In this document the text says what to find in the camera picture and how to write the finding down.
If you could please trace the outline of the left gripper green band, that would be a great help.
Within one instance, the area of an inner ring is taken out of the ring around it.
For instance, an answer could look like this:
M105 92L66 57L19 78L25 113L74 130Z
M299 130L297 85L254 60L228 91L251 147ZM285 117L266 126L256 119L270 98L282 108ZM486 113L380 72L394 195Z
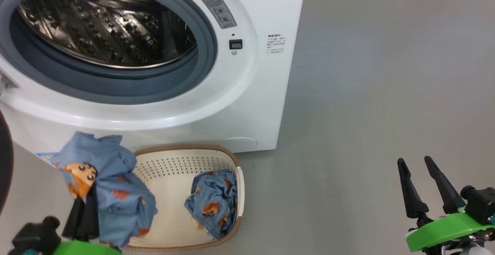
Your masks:
M78 232L83 216L83 239L78 239ZM62 241L53 255L122 255L119 250L102 244L88 242L99 237L99 213L96 187L89 190L84 201L75 199L62 230L62 237L72 241Z

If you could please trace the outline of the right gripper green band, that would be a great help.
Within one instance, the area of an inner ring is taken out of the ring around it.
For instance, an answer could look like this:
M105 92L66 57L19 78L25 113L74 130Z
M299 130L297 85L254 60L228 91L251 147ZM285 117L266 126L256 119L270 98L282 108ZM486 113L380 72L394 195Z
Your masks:
M410 252L423 252L425 255L444 255L449 248L467 244L481 244L494 238L494 225L480 224L465 212L465 201L438 168L433 159L426 155L424 161L430 176L435 180L443 201L444 213L450 214L409 232L406 237ZM411 219L426 216L429 209L422 202L411 180L411 173L403 158L397 161L398 174L405 204L406 215Z

